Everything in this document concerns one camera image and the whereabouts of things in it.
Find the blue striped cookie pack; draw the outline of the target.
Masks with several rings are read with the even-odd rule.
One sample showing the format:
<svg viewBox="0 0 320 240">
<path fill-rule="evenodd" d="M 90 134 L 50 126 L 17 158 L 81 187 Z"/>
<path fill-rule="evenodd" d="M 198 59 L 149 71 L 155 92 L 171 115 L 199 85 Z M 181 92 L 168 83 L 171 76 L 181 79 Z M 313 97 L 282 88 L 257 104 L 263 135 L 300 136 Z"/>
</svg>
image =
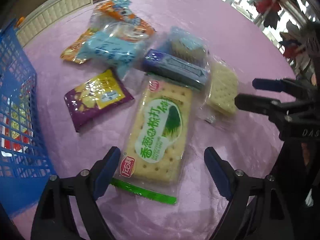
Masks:
<svg viewBox="0 0 320 240">
<path fill-rule="evenodd" d="M 209 55 L 201 38 L 177 26 L 170 28 L 158 50 L 203 68 Z"/>
</svg>

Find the clear plain cracker pack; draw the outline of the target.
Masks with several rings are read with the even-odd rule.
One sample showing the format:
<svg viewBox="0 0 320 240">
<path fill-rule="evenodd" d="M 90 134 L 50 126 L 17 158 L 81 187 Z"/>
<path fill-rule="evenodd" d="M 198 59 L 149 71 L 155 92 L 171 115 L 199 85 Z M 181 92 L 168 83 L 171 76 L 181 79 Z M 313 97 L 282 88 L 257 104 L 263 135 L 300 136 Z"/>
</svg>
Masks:
<svg viewBox="0 0 320 240">
<path fill-rule="evenodd" d="M 231 68 L 221 60 L 212 61 L 210 82 L 201 106 L 201 115 L 206 122 L 215 124 L 235 115 L 238 84 L 238 77 Z"/>
</svg>

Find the pink quilted table cover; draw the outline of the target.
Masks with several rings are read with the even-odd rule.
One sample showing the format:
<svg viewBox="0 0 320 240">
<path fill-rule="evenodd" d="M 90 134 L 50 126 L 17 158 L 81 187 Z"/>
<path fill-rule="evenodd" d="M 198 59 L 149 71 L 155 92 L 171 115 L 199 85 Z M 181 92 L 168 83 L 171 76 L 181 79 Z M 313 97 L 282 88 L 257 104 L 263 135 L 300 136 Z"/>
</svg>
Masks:
<svg viewBox="0 0 320 240">
<path fill-rule="evenodd" d="M 256 77 L 292 77 L 292 71 L 275 46 L 252 22 L 221 0 L 130 0 L 131 10 L 155 30 L 153 48 L 175 43 L 171 27 L 184 29 L 200 39 L 188 45 L 184 38 L 176 57 L 199 64 L 218 56 L 236 72 L 239 90 L 253 93 Z M 112 146 L 125 149 L 135 110 L 144 89 L 144 74 L 134 62 L 125 86 L 135 100 L 97 116 L 76 132 L 64 95 L 96 76 L 105 63 L 91 59 L 76 64 L 61 53 L 89 25 L 92 9 L 75 12 L 42 31 L 25 46 L 37 72 L 40 124 L 50 159 L 61 177 L 71 177 L 91 167 Z M 175 205 L 149 200 L 111 186 L 98 206 L 117 239 L 207 239 L 227 205 L 213 183 L 204 161 L 212 146 L 234 168 L 253 177 L 267 175 L 282 146 L 276 127 L 264 116 L 238 111 L 230 121 L 206 122 L 210 109 L 195 106 L 185 166 L 178 184 Z"/>
</svg>

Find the cream tv cabinet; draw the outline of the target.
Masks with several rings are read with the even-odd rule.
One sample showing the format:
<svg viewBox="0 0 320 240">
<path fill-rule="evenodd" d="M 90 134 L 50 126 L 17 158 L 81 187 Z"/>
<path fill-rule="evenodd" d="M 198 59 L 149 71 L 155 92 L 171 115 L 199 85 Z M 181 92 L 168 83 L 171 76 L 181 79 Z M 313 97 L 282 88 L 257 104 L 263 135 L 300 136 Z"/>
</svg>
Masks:
<svg viewBox="0 0 320 240">
<path fill-rule="evenodd" d="M 41 31 L 61 18 L 99 0 L 48 0 L 32 11 L 16 31 L 21 46 L 28 44 Z"/>
</svg>

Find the orange yellow chip bag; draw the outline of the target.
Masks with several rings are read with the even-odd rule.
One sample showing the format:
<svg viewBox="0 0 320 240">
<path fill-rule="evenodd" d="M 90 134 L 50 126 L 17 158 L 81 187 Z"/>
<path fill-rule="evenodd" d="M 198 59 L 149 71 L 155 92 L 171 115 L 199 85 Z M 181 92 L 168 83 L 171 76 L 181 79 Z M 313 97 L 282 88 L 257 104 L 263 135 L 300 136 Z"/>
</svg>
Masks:
<svg viewBox="0 0 320 240">
<path fill-rule="evenodd" d="M 93 28 L 88 28 L 80 37 L 68 46 L 60 55 L 60 58 L 65 61 L 74 62 L 76 64 L 83 64 L 87 60 L 80 57 L 79 51 L 85 42 L 94 35 L 98 30 Z"/>
</svg>

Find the purple yellow chip packet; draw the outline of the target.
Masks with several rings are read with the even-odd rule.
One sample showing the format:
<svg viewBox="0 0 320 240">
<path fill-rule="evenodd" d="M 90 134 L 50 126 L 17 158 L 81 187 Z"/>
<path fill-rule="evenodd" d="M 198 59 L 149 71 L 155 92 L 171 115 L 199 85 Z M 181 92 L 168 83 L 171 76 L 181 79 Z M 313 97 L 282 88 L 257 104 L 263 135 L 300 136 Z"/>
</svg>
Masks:
<svg viewBox="0 0 320 240">
<path fill-rule="evenodd" d="M 134 100 L 113 68 L 68 91 L 64 100 L 76 132 L 94 118 Z"/>
</svg>

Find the red green pea snack bag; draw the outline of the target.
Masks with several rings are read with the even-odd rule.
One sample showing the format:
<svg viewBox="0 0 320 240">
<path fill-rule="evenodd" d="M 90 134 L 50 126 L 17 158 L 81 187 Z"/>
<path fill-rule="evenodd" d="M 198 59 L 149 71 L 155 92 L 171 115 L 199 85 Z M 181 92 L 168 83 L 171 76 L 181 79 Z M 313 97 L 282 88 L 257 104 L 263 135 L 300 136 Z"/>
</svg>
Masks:
<svg viewBox="0 0 320 240">
<path fill-rule="evenodd" d="M 33 125 L 28 99 L 19 104 L 3 97 L 1 102 L 1 154 L 12 157 L 12 152 L 27 153 L 33 136 Z"/>
</svg>

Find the blue plastic basket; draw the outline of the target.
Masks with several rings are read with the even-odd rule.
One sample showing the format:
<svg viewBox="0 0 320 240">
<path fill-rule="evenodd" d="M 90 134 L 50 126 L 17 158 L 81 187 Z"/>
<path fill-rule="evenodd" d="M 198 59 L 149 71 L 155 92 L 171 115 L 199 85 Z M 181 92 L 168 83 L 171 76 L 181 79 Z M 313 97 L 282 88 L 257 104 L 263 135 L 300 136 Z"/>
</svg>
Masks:
<svg viewBox="0 0 320 240">
<path fill-rule="evenodd" d="M 41 132 L 37 74 L 17 39 L 1 29 L 1 205 L 15 217 L 36 203 L 55 174 Z"/>
</svg>

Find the blue tiger cake pack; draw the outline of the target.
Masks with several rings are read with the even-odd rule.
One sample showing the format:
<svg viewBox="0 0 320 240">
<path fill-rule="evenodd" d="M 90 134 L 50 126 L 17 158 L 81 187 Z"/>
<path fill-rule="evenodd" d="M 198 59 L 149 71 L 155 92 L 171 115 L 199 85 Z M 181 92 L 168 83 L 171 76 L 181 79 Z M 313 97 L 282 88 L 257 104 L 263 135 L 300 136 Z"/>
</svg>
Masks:
<svg viewBox="0 0 320 240">
<path fill-rule="evenodd" d="M 96 59 L 113 67 L 119 78 L 124 78 L 133 63 L 150 44 L 149 30 L 131 23 L 114 22 L 88 38 L 78 57 Z"/>
</svg>

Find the orange cartoon snack bar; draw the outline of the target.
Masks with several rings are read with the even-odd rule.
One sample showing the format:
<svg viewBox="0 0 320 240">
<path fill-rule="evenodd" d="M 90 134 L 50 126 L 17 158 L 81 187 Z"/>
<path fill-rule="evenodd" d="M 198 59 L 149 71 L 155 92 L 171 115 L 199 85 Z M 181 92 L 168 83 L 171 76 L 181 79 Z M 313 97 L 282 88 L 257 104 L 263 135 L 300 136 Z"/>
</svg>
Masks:
<svg viewBox="0 0 320 240">
<path fill-rule="evenodd" d="M 130 42 L 138 42 L 146 40 L 156 33 L 148 22 L 134 14 L 129 7 L 117 11 L 108 11 L 104 8 L 104 4 L 99 5 L 98 10 L 113 20 L 121 22 L 118 25 L 120 34 L 117 34 L 117 36 L 119 38 Z"/>
</svg>

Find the green scallion cracker pack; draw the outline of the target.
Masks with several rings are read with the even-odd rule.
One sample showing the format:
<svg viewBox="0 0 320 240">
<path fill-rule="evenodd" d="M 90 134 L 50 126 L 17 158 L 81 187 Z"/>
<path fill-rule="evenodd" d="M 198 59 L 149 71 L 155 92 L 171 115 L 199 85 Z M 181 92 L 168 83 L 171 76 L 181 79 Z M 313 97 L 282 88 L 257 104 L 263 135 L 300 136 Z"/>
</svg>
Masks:
<svg viewBox="0 0 320 240">
<path fill-rule="evenodd" d="M 193 91 L 147 75 L 112 185 L 174 205 L 184 165 Z"/>
</svg>

